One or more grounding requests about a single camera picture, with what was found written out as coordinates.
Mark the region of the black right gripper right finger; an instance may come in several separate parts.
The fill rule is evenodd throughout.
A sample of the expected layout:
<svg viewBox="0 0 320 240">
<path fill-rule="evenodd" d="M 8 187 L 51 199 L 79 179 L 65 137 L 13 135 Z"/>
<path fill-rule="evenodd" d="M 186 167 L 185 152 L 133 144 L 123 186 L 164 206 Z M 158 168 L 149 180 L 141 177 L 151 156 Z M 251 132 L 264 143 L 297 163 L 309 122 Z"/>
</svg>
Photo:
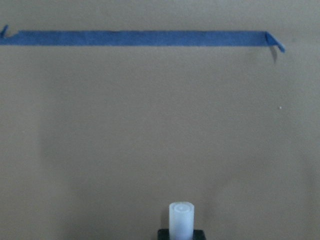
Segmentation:
<svg viewBox="0 0 320 240">
<path fill-rule="evenodd" d="M 192 240 L 206 240 L 205 232 L 201 229 L 194 229 Z"/>
</svg>

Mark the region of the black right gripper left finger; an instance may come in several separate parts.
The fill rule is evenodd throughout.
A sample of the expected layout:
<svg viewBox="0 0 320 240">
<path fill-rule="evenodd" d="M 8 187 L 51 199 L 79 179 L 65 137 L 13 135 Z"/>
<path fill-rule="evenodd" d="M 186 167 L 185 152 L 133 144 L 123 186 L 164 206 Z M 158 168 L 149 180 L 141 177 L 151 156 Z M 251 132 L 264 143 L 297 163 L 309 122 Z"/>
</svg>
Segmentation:
<svg viewBox="0 0 320 240">
<path fill-rule="evenodd" d="M 157 240 L 170 240 L 168 228 L 162 228 L 157 231 Z"/>
</svg>

